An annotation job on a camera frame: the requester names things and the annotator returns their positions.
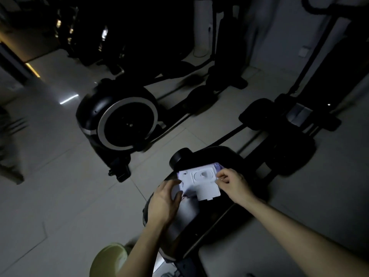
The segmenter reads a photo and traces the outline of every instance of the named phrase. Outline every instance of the wall outlet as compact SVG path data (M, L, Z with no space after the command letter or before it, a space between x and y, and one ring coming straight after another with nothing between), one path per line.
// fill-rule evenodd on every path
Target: wall outlet
M298 51L298 56L305 58L308 52L310 51L310 49L311 48L308 46L302 46L302 48L300 48L300 50Z

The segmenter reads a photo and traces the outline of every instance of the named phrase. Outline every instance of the hand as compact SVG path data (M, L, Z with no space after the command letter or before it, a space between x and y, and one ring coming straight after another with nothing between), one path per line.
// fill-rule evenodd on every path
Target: hand
M245 178L235 170L222 169L217 173L217 177L219 179L215 183L228 194L233 202L245 207L248 201L256 199Z
M180 180L169 180L158 186L149 203L147 224L165 228L171 223L177 214L183 193L178 191L172 200L172 188L180 183Z

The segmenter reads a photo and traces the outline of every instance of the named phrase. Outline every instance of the wipes package lid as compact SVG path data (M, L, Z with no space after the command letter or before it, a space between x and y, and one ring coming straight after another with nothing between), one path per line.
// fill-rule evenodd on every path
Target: wipes package lid
M213 163L178 172L178 179L182 183L175 189L173 188L172 197L178 191L183 191L183 196L197 196L199 201L212 200L214 197L220 196L220 190L215 180L217 172L222 169L223 167L219 163Z

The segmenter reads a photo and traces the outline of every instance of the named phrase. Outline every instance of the handlebar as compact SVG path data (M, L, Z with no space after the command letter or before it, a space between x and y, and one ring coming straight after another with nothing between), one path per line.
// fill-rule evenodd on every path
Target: handlebar
M311 14L332 15L348 19L360 18L366 16L368 6L349 6L340 4L330 4L328 8L314 8L309 0L301 0L304 9Z

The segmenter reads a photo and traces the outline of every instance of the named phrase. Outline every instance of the forearm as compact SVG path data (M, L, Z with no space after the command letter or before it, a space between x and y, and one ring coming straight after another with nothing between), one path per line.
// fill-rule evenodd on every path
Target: forearm
M160 224L147 224L117 277L152 276L163 231Z
M241 204L277 239L307 276L369 276L369 265L345 248L257 199Z

